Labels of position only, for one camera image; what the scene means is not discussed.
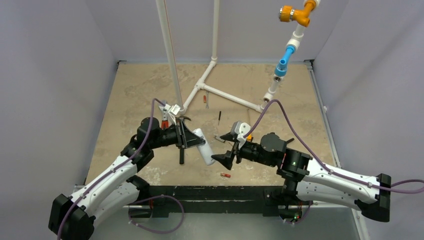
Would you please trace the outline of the red battery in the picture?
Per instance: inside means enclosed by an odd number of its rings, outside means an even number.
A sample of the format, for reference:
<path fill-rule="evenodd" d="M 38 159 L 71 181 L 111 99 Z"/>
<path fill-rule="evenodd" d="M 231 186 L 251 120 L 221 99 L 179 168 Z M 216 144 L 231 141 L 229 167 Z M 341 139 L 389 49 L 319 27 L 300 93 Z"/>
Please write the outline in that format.
<path fill-rule="evenodd" d="M 228 174 L 228 173 L 221 173 L 220 176 L 224 177 L 224 178 L 230 178 L 231 177 L 231 175 Z"/>

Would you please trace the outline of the white remote control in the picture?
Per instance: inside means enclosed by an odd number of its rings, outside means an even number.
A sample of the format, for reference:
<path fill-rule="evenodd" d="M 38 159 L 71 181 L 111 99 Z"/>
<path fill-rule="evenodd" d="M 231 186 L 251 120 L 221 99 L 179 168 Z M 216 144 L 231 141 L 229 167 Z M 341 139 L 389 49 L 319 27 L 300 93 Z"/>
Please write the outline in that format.
<path fill-rule="evenodd" d="M 212 164 L 215 163 L 215 160 L 212 158 L 213 150 L 209 144 L 209 142 L 207 141 L 203 131 L 200 128 L 196 128 L 193 133 L 200 137 L 202 140 L 205 141 L 205 143 L 198 145 L 196 148 L 198 149 L 203 161 L 205 162 L 205 164 L 207 166 L 211 166 Z"/>

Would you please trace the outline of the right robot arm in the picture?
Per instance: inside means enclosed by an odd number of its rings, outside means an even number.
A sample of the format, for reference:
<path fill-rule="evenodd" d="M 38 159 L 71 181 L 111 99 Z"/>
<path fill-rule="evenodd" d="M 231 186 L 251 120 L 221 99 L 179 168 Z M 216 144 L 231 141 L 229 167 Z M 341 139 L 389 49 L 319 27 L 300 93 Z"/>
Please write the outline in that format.
<path fill-rule="evenodd" d="M 327 202 L 350 207 L 377 222 L 389 222 L 389 175 L 366 176 L 321 165 L 309 154 L 289 148 L 287 142 L 273 132 L 264 135 L 259 143 L 247 141 L 241 144 L 229 133 L 223 137 L 234 143 L 232 149 L 211 158 L 228 170 L 233 163 L 239 164 L 242 160 L 276 168 L 276 174 L 284 179 L 284 183 L 280 192 L 268 196 L 279 204 Z"/>

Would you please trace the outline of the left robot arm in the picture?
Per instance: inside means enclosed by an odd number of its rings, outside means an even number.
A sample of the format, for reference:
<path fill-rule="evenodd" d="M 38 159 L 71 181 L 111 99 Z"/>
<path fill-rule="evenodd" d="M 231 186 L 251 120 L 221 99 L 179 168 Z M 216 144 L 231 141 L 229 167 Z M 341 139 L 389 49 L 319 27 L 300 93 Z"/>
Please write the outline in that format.
<path fill-rule="evenodd" d="M 115 161 L 82 189 L 52 203 L 48 228 L 59 240 L 88 240 L 101 216 L 127 204 L 153 207 L 150 184 L 137 176 L 153 158 L 154 149 L 174 145 L 180 150 L 196 147 L 207 165 L 213 151 L 202 130 L 190 130 L 185 117 L 162 129 L 155 117 L 144 118 Z"/>

